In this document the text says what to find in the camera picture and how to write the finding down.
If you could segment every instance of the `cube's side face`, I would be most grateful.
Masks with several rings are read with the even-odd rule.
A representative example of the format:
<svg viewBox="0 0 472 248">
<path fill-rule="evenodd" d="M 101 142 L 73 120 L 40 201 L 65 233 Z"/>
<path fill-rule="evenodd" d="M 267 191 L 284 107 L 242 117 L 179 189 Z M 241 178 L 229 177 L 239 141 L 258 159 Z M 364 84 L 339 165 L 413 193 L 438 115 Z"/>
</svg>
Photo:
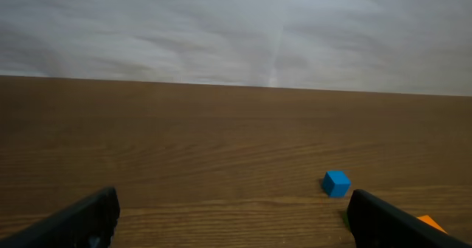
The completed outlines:
<svg viewBox="0 0 472 248">
<path fill-rule="evenodd" d="M 335 184 L 334 184 L 334 181 L 331 179 L 330 175 L 328 173 L 326 173 L 326 175 L 324 175 L 324 179 L 323 179 L 323 185 L 322 185 L 324 191 L 329 195 L 331 196 L 331 193 L 333 192 L 333 189 L 335 187 Z"/>
<path fill-rule="evenodd" d="M 349 190 L 350 184 L 334 185 L 330 197 L 344 197 Z"/>
</svg>

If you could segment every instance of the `white wall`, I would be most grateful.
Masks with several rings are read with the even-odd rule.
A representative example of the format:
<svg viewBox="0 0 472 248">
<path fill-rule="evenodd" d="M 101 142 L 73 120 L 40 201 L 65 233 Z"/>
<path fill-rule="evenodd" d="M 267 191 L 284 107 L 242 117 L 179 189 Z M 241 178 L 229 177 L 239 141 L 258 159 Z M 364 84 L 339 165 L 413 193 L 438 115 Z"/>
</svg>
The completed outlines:
<svg viewBox="0 0 472 248">
<path fill-rule="evenodd" d="M 0 0 L 0 74 L 472 95 L 472 0 Z"/>
</svg>

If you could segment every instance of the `brown tabletop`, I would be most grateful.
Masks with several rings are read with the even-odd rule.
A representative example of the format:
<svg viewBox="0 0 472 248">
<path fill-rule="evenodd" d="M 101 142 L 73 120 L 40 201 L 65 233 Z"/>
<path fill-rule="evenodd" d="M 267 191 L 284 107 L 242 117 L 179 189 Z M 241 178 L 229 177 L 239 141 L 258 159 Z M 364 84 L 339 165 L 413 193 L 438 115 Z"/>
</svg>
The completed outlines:
<svg viewBox="0 0 472 248">
<path fill-rule="evenodd" d="M 361 188 L 470 243 L 471 160 L 470 97 L 0 77 L 0 236 L 114 185 L 113 247 L 354 247 Z"/>
</svg>

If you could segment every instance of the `wooden surface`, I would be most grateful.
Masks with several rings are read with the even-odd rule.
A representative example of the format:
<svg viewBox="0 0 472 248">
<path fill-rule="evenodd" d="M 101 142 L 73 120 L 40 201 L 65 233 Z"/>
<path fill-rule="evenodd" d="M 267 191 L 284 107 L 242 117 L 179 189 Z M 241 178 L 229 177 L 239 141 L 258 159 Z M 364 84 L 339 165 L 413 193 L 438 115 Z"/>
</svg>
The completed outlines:
<svg viewBox="0 0 472 248">
<path fill-rule="evenodd" d="M 1 236 L 115 185 L 113 247 L 354 247 L 334 169 L 472 242 L 469 97 L 0 77 L 0 129 Z"/>
</svg>

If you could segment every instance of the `cube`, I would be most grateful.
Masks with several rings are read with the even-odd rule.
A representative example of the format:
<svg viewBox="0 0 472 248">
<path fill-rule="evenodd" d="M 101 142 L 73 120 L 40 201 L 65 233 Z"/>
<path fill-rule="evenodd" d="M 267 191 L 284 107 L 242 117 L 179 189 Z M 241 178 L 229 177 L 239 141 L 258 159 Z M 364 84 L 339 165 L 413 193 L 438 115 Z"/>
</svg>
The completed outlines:
<svg viewBox="0 0 472 248">
<path fill-rule="evenodd" d="M 329 197 L 344 197 L 350 185 L 351 181 L 346 174 L 339 170 L 330 170 L 324 175 L 322 186 Z"/>
</svg>

